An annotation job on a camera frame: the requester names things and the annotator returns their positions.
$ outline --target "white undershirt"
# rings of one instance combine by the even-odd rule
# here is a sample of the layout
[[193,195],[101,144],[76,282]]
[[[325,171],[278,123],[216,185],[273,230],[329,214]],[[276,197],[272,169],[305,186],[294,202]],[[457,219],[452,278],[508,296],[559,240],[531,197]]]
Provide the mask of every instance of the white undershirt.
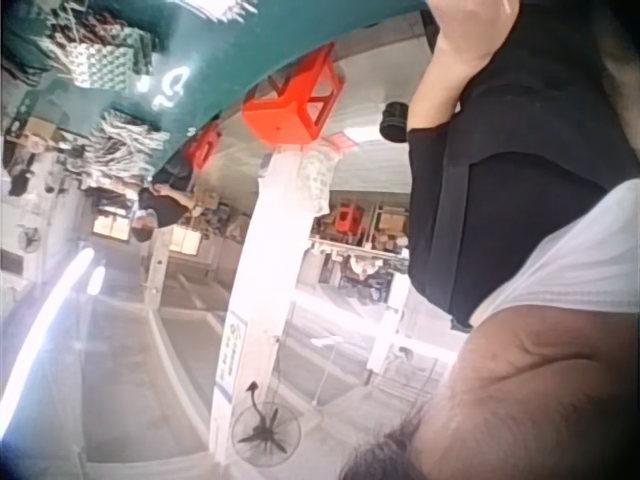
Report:
[[471,317],[480,325],[516,305],[640,312],[640,179],[610,192],[584,217],[547,237]]

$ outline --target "red chair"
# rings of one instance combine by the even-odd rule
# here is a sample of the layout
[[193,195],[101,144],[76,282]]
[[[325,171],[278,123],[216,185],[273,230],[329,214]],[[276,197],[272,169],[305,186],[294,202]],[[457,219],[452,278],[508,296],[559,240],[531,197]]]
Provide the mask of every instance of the red chair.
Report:
[[184,147],[184,154],[196,172],[201,172],[220,140],[218,121],[214,120],[200,130]]
[[[303,57],[282,86],[268,77],[275,98],[256,98],[257,86],[249,91],[242,117],[260,140],[272,146],[308,145],[320,137],[344,86],[344,79],[333,67],[332,51],[333,44],[329,44]],[[330,92],[314,94],[323,83],[330,87]],[[317,104],[320,108],[313,118],[309,107],[318,110]]]
[[360,231],[364,210],[355,205],[341,205],[336,215],[333,228],[343,235],[357,235]]

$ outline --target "man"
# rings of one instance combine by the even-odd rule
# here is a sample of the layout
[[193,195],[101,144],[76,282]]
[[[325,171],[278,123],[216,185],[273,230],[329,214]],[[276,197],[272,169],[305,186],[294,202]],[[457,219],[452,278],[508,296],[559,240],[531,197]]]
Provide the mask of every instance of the man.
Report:
[[343,480],[638,478],[637,159],[587,17],[523,3],[429,2],[410,275],[476,328],[432,402]]
[[441,34],[409,109],[409,275],[465,327],[546,236],[640,174],[589,2],[531,3],[430,2]]
[[151,190],[138,192],[138,210],[131,222],[131,233],[141,243],[148,242],[156,228],[175,225],[187,213],[202,213],[189,193],[193,189],[193,168],[182,150],[153,176],[152,184]]

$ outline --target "sign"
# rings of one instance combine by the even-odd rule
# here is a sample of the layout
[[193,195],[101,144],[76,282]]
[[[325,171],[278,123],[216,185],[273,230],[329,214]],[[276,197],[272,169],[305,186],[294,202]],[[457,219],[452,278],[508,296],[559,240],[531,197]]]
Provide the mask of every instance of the sign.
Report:
[[216,388],[231,403],[233,387],[236,383],[242,345],[247,332],[247,323],[233,312],[227,313],[222,332],[222,344],[218,357]]

